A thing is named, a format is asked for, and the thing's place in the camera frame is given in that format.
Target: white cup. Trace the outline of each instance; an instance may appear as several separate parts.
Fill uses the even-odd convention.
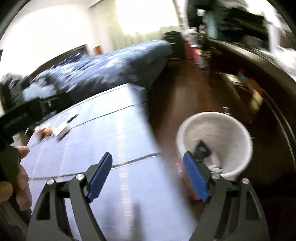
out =
[[[235,180],[250,163],[253,143],[249,132],[237,119],[218,112],[202,112],[187,118],[177,133],[179,157],[193,154],[199,140],[217,154],[221,176]]]

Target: small item on table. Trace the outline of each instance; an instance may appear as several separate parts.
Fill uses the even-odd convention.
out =
[[[53,134],[57,139],[61,139],[65,134],[67,134],[70,129],[71,128],[68,123],[64,121],[62,124],[54,129]]]
[[[46,136],[51,136],[52,135],[53,128],[48,123],[48,124],[43,125],[43,126],[36,126],[35,127],[35,132],[36,132],[39,139],[43,139]]]

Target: human hand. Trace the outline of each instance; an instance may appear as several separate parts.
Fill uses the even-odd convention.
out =
[[[18,146],[19,158],[23,159],[30,152],[26,146]],[[19,191],[16,195],[17,204],[20,206],[20,210],[28,210],[32,206],[32,195],[29,189],[29,176],[26,170],[19,164],[19,172],[17,175],[17,185]],[[7,201],[13,193],[13,188],[9,182],[0,182],[0,203]]]

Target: blue bedspread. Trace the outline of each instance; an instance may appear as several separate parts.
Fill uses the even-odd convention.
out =
[[[172,54],[165,40],[153,40],[101,55],[83,55],[43,71],[34,82],[68,92],[74,103],[122,84],[149,88]]]

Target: wooden floor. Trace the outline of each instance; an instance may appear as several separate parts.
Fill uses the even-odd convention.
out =
[[[170,61],[149,92],[150,124],[162,150],[164,160],[181,191],[188,196],[178,174],[176,134],[182,122],[199,112],[215,111],[215,103],[203,71],[193,60]],[[191,203],[199,219],[204,204]]]

